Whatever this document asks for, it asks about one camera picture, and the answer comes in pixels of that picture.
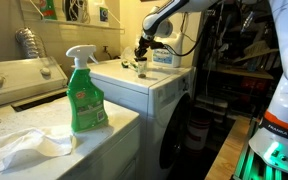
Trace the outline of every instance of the white towel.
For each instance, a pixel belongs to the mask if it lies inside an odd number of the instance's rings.
[[[65,125],[30,128],[0,137],[0,171],[7,169],[10,164],[23,163],[23,159],[26,162],[34,161],[36,154],[46,157],[70,154],[71,136],[71,128]]]

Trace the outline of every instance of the dryer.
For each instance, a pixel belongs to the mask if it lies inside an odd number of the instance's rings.
[[[138,179],[166,179],[185,135],[195,69],[148,63],[147,77],[123,68],[121,60],[90,64],[92,82],[105,99],[140,113],[141,144]]]

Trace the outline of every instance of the dryer door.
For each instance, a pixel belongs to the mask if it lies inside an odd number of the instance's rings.
[[[159,162],[162,169],[171,167],[179,156],[187,129],[187,123],[190,118],[190,101],[191,98],[188,93],[182,96],[167,126],[160,151]]]

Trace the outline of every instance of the spray bottle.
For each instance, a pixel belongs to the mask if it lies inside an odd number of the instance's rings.
[[[173,33],[172,35],[176,36],[169,38],[156,38],[155,40],[163,44],[168,44],[176,53],[182,54],[184,34],[180,32],[177,34]],[[173,68],[181,65],[182,58],[180,56],[171,54],[167,49],[154,49],[152,55],[154,65]]]
[[[88,13],[90,24],[95,26],[108,27],[108,7],[105,0],[88,0]]]
[[[66,56],[75,57],[75,70],[66,91],[71,103],[71,127],[74,132],[89,130],[107,122],[103,103],[104,92],[91,82],[90,69],[87,66],[89,57],[98,63],[93,56],[95,51],[95,45],[80,45],[66,52]]]

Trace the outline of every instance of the green spray bottle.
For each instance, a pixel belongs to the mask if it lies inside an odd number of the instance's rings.
[[[98,63],[93,56],[95,51],[95,45],[80,45],[66,52],[66,56],[75,58],[75,70],[66,91],[71,103],[71,127],[74,132],[86,131],[108,121],[104,109],[104,92],[91,82],[87,66],[89,57]]]

